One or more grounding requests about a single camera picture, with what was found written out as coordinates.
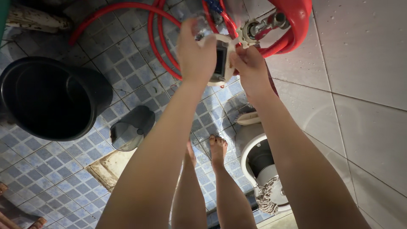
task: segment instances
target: tile floor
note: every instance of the tile floor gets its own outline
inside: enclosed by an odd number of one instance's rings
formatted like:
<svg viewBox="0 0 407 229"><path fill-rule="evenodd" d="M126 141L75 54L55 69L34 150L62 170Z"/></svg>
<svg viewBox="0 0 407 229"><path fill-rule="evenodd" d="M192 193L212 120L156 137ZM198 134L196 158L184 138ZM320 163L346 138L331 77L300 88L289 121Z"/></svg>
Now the tile floor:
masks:
<svg viewBox="0 0 407 229"><path fill-rule="evenodd" d="M86 15L112 2L76 1L64 13L78 24ZM152 0L141 2L151 4ZM170 0L164 8L177 19L184 20L202 11L202 4L194 0ZM23 214L26 213L43 216L49 229L94 228L110 193L84 167L114 150L109 139L112 124L138 105L148 106L158 120L182 84L166 72L154 56L147 35L147 17L146 11L137 9L108 13L93 22L72 47L67 43L68 35L37 31L18 31L19 35L12 41L2 42L0 73L19 58L43 56L97 70L114 89L111 106L97 117L85 136L74 141L50 142L34 137L16 125L1 123L0 181L8 185L9 190L0 198L0 211L21 227L25 228L35 220ZM168 47L175 55L179 29L166 19L163 25ZM156 25L153 31L158 41ZM157 45L163 59L170 64L159 42ZM225 166L242 191L253 188L243 176L240 155L234 146L234 136L239 129L234 121L239 114L249 111L252 108L239 76L233 77L224 89L207 87L198 104L190 138L198 159L195 171L207 211L216 207L210 134L228 140ZM270 215L255 213L257 222L268 217ZM216 212L208 215L208 220L209 226L216 225Z"/></svg>

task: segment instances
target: leg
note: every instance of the leg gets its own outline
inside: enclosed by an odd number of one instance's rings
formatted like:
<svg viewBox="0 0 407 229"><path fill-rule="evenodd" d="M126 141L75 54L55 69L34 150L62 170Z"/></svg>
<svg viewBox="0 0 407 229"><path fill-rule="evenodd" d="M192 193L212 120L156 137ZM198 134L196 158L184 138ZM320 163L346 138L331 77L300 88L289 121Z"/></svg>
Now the leg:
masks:
<svg viewBox="0 0 407 229"><path fill-rule="evenodd" d="M249 202L223 165L228 143L221 137L211 135L209 144L216 175L217 212L221 228L257 228Z"/></svg>
<svg viewBox="0 0 407 229"><path fill-rule="evenodd" d="M197 159L188 141L184 168L175 191L171 226L174 229L206 229L206 208L198 178L195 173Z"/></svg>

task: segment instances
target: black bucket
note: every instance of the black bucket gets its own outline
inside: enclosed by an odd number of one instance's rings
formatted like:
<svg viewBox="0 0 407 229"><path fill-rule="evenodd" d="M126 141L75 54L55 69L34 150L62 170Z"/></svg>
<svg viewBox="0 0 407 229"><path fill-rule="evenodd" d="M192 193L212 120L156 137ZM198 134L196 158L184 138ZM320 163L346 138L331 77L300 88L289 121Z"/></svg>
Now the black bucket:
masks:
<svg viewBox="0 0 407 229"><path fill-rule="evenodd" d="M112 86L99 72L44 57L14 61L0 84L5 118L51 141L85 135L113 98Z"/></svg>

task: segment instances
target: foot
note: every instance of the foot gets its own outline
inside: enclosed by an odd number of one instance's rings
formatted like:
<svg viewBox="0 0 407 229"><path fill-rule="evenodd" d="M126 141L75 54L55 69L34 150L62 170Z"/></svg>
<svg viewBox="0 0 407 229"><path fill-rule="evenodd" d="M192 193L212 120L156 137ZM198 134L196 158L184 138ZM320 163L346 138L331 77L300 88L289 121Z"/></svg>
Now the foot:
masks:
<svg viewBox="0 0 407 229"><path fill-rule="evenodd" d="M210 151L212 155L212 165L223 165L226 151L228 149L228 143L221 137L215 137L211 135L209 137Z"/></svg>
<svg viewBox="0 0 407 229"><path fill-rule="evenodd" d="M188 142L186 143L186 152L185 152L185 154L186 154L185 156L187 156L187 155L189 156L189 158L192 161L192 165L195 168L195 165L197 164L197 158L195 157L194 150L192 149L191 140L188 140Z"/></svg>

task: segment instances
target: tile grout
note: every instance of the tile grout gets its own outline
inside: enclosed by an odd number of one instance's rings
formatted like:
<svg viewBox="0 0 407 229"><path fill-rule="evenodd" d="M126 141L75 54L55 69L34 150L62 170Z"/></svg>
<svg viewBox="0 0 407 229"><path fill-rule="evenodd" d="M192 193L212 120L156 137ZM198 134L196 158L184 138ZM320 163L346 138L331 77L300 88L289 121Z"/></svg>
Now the tile grout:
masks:
<svg viewBox="0 0 407 229"><path fill-rule="evenodd" d="M380 223L378 223L373 217L371 217L365 210L363 210L360 206L358 206L364 213L366 213L366 215L368 215L370 218L373 219L374 222L376 222L379 226L381 226L382 228L384 228L382 225L380 225Z"/></svg>
<svg viewBox="0 0 407 229"><path fill-rule="evenodd" d="M320 39L320 37L319 37L317 21L315 20L315 13L314 13L314 9L313 9L313 8L312 8L312 13L313 13L313 15L314 15L314 16L313 16L313 20L314 20L314 22L315 22L316 36L318 37L319 48L321 49L322 60L323 60L323 62L324 62L326 78L328 79L329 90L332 91L332 87L331 87L330 80L329 80L329 76L328 76L328 69L327 69L327 67L326 67L325 55L324 55L324 52L323 52L323 50L322 50L321 39ZM336 119L338 120L339 133L340 133L340 135L341 135L342 146L343 146L343 149L344 149L345 157L348 158L347 153L346 153L346 148L345 148L344 135L342 134L341 123L340 123L340 121L339 121L338 109L336 108L335 99L334 99L334 96L333 96L332 93L331 93L331 98L332 98L333 106L334 106L334 109L335 109Z"/></svg>
<svg viewBox="0 0 407 229"><path fill-rule="evenodd" d="M386 184L384 181L382 181L381 179L377 178L375 175L371 174L370 172L366 171L364 168L360 167L359 165L357 165L356 163L354 163L353 161L347 159L348 162L351 162L352 164L354 164L355 166L357 166L358 168L360 168L361 170L365 171L366 173L368 173L369 175L373 176L375 179L379 180L380 182L382 182L383 184L385 184L386 186L388 186L389 188L391 188L392 190L396 191L397 193L399 193L401 196L407 198L407 196L405 196L404 194L402 194L401 192L397 191L396 189L394 189L392 186Z"/></svg>
<svg viewBox="0 0 407 229"><path fill-rule="evenodd" d="M291 82L291 81L287 81L287 80L283 80L283 79L278 79L278 78L274 78L274 77L272 77L272 78L273 78L273 79L280 80L280 81L283 81L283 82L291 83L291 84L297 84L297 85L300 85L300 86L304 86L304 87L308 87L308 88L313 88L313 89L321 90L321 91L324 91L324 92L329 92L329 93L332 93L333 95L341 95L341 96L345 96L345 97L348 97L348 98L351 98L351 99L357 99L357 100L360 100L360 101L363 101L363 102L368 102L368 103L372 103L372 104L376 104L376 105L380 105L380 106L384 106L384 107L388 107L388 108L392 108L392 109L396 109L396 110L406 111L406 112L407 112L407 110L403 110L403 109L400 109L400 108L396 108L396 107L392 107L392 106L388 106L388 105L384 105L384 104L380 104L380 103L375 103L375 102L368 101L368 100L363 100L363 99L355 98L355 97L352 97L352 96L349 96L349 95L339 94L339 93L336 93L336 92L327 91L327 90L323 90L323 89L320 89L320 88L314 88L314 87L311 87L311 86L306 86L306 85L302 85L302 84L298 84L298 83L294 83L294 82Z"/></svg>

